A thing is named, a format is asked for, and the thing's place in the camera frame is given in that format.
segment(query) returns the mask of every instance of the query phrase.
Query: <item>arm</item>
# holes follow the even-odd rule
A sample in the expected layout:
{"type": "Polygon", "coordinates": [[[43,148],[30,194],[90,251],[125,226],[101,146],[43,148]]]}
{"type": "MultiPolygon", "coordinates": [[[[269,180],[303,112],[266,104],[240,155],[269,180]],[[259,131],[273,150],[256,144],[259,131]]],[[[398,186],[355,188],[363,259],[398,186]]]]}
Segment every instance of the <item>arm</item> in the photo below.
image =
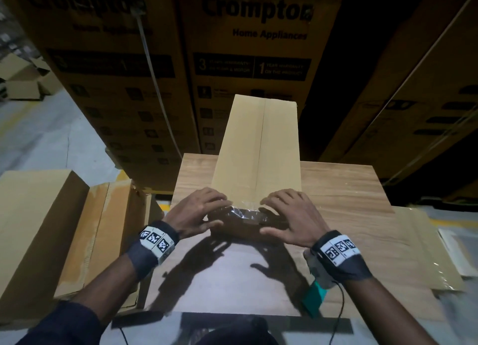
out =
{"type": "Polygon", "coordinates": [[[437,345],[410,313],[372,276],[360,253],[335,264],[321,251],[321,248],[326,248],[327,243],[341,234],[330,230],[307,195],[285,189],[271,193],[261,204],[283,214],[289,221],[289,229],[264,227],[260,232],[277,237],[285,243],[311,248],[327,273],[335,281],[342,283],[378,343],[437,345]]]}
{"type": "Polygon", "coordinates": [[[210,211],[231,204],[224,194],[210,188],[195,191],[184,198],[163,221],[153,223],[142,232],[151,228],[169,235],[172,239],[170,251],[161,256],[160,252],[143,244],[148,243],[146,240],[137,240],[127,253],[110,264],[73,300],[58,306],[18,344],[98,344],[106,325],[118,312],[133,285],[162,263],[180,239],[222,225],[221,221],[203,222],[203,218],[210,211]]]}

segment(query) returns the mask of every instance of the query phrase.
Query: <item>teal object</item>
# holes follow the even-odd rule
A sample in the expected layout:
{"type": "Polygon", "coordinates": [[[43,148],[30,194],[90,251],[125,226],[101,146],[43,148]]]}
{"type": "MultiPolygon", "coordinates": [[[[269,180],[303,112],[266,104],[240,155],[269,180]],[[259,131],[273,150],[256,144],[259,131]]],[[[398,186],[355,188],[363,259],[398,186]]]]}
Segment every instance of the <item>teal object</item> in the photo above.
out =
{"type": "Polygon", "coordinates": [[[302,299],[302,305],[311,318],[319,317],[319,307],[324,302],[327,292],[328,290],[320,287],[316,281],[310,285],[309,290],[302,299]]]}

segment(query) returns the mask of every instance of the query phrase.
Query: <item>black cable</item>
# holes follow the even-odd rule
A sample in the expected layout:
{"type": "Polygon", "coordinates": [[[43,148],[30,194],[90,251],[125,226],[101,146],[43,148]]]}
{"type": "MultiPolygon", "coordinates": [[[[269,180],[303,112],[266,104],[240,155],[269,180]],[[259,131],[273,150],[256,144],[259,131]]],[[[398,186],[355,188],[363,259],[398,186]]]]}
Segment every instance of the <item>black cable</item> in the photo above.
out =
{"type": "Polygon", "coordinates": [[[119,327],[118,329],[119,329],[119,330],[121,331],[121,333],[123,334],[124,342],[126,343],[126,345],[129,345],[129,344],[128,344],[128,340],[126,340],[126,335],[124,335],[123,329],[122,329],[121,327],[119,327]]]}
{"type": "Polygon", "coordinates": [[[342,316],[342,312],[344,311],[344,305],[345,305],[344,290],[343,290],[342,287],[340,286],[340,283],[338,283],[338,282],[336,282],[336,281],[332,281],[332,282],[337,283],[338,288],[340,288],[340,292],[342,293],[342,307],[340,308],[340,312],[339,312],[339,314],[338,314],[337,320],[335,321],[334,330],[332,331],[332,336],[331,336],[331,338],[330,338],[329,345],[331,345],[332,340],[334,339],[335,333],[337,332],[338,323],[340,322],[340,317],[342,316]]]}

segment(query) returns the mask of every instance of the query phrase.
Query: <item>person's left hand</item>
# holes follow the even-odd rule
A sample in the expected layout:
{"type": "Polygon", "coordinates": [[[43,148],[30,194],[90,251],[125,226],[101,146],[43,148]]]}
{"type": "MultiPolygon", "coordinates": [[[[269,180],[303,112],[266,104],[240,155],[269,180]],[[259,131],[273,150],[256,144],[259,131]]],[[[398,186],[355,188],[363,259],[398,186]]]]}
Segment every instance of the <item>person's left hand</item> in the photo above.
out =
{"type": "Polygon", "coordinates": [[[217,190],[204,188],[196,190],[180,201],[164,217],[163,221],[173,227],[180,239],[204,233],[216,225],[223,225],[220,220],[203,221],[203,218],[214,209],[232,205],[227,197],[217,190]]]}

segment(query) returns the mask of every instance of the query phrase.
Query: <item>wooden table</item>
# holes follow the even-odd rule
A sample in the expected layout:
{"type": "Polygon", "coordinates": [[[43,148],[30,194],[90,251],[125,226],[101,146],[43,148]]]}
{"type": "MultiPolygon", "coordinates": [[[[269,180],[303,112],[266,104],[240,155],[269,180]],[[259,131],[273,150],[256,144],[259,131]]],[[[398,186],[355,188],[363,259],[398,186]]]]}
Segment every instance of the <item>wooden table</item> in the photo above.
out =
{"type": "MultiPolygon", "coordinates": [[[[211,184],[217,156],[185,154],[171,205],[211,184]]],[[[418,262],[371,166],[301,162],[302,190],[332,229],[346,233],[368,267],[417,318],[444,320],[418,262]]],[[[300,300],[312,283],[302,248],[223,242],[209,231],[176,246],[153,272],[146,308],[162,312],[210,312],[300,316],[300,300]]],[[[320,307],[337,317],[338,288],[320,307]]],[[[359,317],[346,295],[343,317],[359,317]]]]}

